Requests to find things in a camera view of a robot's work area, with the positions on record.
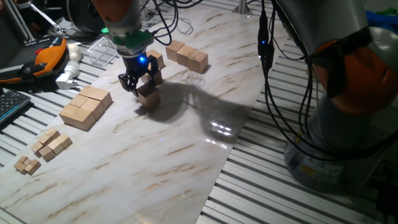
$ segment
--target yellow label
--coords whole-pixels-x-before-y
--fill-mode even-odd
[[[302,164],[300,170],[302,170],[304,173],[308,174],[309,176],[313,176],[313,174],[315,173],[315,170],[312,169],[311,167]]]

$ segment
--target white ball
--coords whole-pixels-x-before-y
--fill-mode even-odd
[[[69,50],[70,54],[71,53],[80,54],[80,48],[76,44],[69,44],[68,45],[68,50]]]
[[[71,61],[79,62],[80,61],[80,54],[72,53],[69,54],[69,58]]]

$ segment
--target small wooden cube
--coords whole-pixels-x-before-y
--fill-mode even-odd
[[[165,67],[164,65],[164,61],[163,61],[163,55],[159,52],[157,52],[156,50],[148,50],[147,51],[147,56],[154,56],[157,59],[157,66],[159,67],[159,69],[162,69]]]
[[[111,106],[113,102],[111,93],[109,91],[95,88],[89,85],[82,89],[79,92],[79,95],[86,96],[94,100],[99,100],[105,109],[108,109],[108,107]]]
[[[50,144],[52,142],[52,138],[46,134],[43,134],[37,141],[42,143],[44,146]]]
[[[150,83],[143,84],[138,91],[138,101],[146,108],[153,107],[160,103],[159,91]]]
[[[40,154],[39,150],[41,150],[43,147],[44,145],[42,143],[36,142],[30,148],[35,152],[35,155],[40,158],[42,155]]]
[[[41,153],[41,155],[43,155],[43,159],[46,162],[50,162],[55,157],[55,153],[48,146],[45,146],[44,148],[42,148],[40,150],[40,153]]]
[[[73,124],[72,126],[88,131],[96,123],[95,116],[93,112],[79,108],[76,113],[72,116]]]
[[[14,164],[14,167],[21,172],[22,174],[26,174],[25,168],[27,167],[27,165],[23,164],[22,162],[17,162]]]
[[[18,159],[18,162],[25,162],[26,159],[27,159],[26,156],[21,156],[21,157]]]
[[[30,164],[30,162],[32,162],[32,160],[26,159],[26,160],[23,162],[23,164],[28,166],[28,165]]]
[[[32,162],[30,162],[30,165],[32,165],[33,167],[35,167],[36,169],[39,168],[42,164],[37,160],[34,159]]]
[[[102,103],[98,100],[88,99],[82,106],[82,109],[93,112],[96,120],[99,120],[102,114],[105,112],[105,108]]]
[[[88,100],[87,96],[76,95],[70,102],[70,105],[81,107]]]
[[[50,136],[53,140],[61,135],[60,132],[55,128],[50,128],[45,134]]]
[[[195,53],[196,51],[197,51],[196,48],[184,45],[177,52],[177,62],[178,62],[178,64],[188,68],[188,66],[189,66],[189,56],[191,56],[191,54]]]
[[[65,149],[72,144],[72,140],[66,134],[61,134],[57,138],[57,141],[60,142]]]
[[[196,51],[189,56],[188,68],[191,71],[203,74],[209,66],[209,58],[206,53]]]
[[[34,159],[26,168],[24,169],[29,175],[33,175],[34,172],[41,166],[41,163]]]
[[[169,46],[166,46],[166,55],[169,60],[177,62],[177,52],[184,46],[183,42],[173,40]]]
[[[60,117],[62,118],[63,122],[65,124],[72,125],[73,120],[72,116],[76,113],[76,111],[79,109],[77,106],[73,105],[66,105],[61,112],[59,113]]]
[[[55,155],[59,155],[65,148],[63,147],[63,145],[58,141],[58,140],[53,140],[50,144],[49,144],[49,148],[51,150],[53,150],[53,152],[55,153]]]
[[[141,77],[141,81],[143,83],[148,83],[149,82],[149,74],[145,74],[144,76]],[[162,78],[162,71],[159,69],[159,71],[156,73],[155,76],[155,85],[160,85],[163,82],[163,78]]]

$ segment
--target orange device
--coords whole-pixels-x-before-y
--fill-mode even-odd
[[[0,65],[0,83],[32,82],[46,75],[57,75],[68,62],[67,41],[46,37],[23,45]]]

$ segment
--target black electronic device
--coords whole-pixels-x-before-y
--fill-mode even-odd
[[[5,122],[5,120],[10,118],[29,102],[30,97],[22,93],[18,93],[14,90],[9,90],[6,93],[1,93],[0,91],[0,124]]]

